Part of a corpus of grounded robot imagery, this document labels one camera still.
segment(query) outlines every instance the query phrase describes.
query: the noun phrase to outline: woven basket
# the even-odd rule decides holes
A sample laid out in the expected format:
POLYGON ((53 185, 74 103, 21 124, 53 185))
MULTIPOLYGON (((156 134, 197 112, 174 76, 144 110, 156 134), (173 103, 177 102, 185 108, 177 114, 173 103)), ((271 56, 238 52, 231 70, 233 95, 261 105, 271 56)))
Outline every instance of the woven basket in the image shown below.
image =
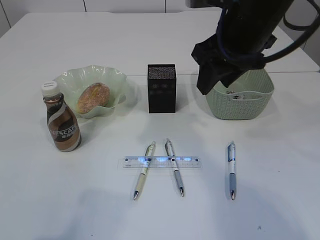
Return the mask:
POLYGON ((206 100, 219 119, 248 120, 262 113, 273 92, 274 84, 264 69, 250 70, 228 88, 218 82, 206 100))

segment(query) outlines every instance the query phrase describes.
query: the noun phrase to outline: ballpoint pen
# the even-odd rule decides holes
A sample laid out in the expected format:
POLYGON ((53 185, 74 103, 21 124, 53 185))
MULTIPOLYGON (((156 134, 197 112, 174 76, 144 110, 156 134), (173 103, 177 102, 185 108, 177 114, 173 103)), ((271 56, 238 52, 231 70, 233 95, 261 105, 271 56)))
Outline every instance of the ballpoint pen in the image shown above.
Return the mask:
MULTIPOLYGON (((156 149, 156 142, 153 141, 146 149, 145 156, 152 156, 156 149)), ((139 175, 138 182, 136 183, 135 189, 134 189, 134 195, 133 200, 137 200, 138 196, 141 194, 142 189, 144 188, 145 181, 148 175, 149 165, 150 161, 146 161, 147 167, 142 168, 141 173, 139 175)))
POLYGON ((173 167, 173 174, 174 174, 174 178, 176 181, 176 185, 181 193, 181 196, 183 197, 185 195, 184 184, 182 182, 181 174, 180 174, 176 159, 174 158, 174 156, 175 156, 174 148, 172 146, 171 141, 168 138, 166 139, 166 143, 165 143, 164 147, 165 147, 166 154, 168 156, 173 157, 171 159, 171 164, 173 167))
POLYGON ((228 146, 228 165, 229 165, 229 187, 231 199, 236 198, 237 182, 236 182, 236 145, 232 141, 228 146))

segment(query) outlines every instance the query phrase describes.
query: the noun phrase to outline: glass bowl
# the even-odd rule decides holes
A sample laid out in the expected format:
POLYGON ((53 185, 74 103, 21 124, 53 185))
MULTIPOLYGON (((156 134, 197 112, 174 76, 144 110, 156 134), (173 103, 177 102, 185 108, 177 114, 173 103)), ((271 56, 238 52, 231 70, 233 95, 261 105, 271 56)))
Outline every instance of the glass bowl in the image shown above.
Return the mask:
POLYGON ((66 104, 72 111, 85 119, 105 115, 119 103, 124 95, 127 76, 112 67, 91 65, 70 69, 55 79, 64 95, 66 104), (94 83, 103 83, 110 88, 109 102, 105 106, 96 106, 91 111, 80 114, 77 112, 78 99, 84 90, 94 83))

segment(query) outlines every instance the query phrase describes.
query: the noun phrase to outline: bread roll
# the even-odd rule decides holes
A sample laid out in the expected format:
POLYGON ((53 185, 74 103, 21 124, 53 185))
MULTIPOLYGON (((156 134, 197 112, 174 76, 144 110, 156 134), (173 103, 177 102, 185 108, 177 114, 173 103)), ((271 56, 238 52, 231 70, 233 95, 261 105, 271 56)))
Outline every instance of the bread roll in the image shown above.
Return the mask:
POLYGON ((86 114, 96 106, 105 106, 109 97, 110 89, 107 85, 101 82, 91 84, 79 97, 76 110, 80 114, 86 114))

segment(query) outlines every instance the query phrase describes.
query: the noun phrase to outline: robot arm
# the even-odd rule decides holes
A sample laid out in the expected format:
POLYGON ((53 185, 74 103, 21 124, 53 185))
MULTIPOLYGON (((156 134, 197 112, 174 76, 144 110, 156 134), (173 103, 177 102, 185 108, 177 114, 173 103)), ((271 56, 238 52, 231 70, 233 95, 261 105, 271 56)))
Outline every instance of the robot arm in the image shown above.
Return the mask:
POLYGON ((192 57, 199 64, 197 87, 206 95, 221 81, 228 87, 248 70, 262 69, 291 53, 320 25, 318 17, 301 37, 284 50, 264 57, 276 41, 272 32, 293 0, 186 0, 192 8, 222 8, 216 33, 195 45, 192 57))

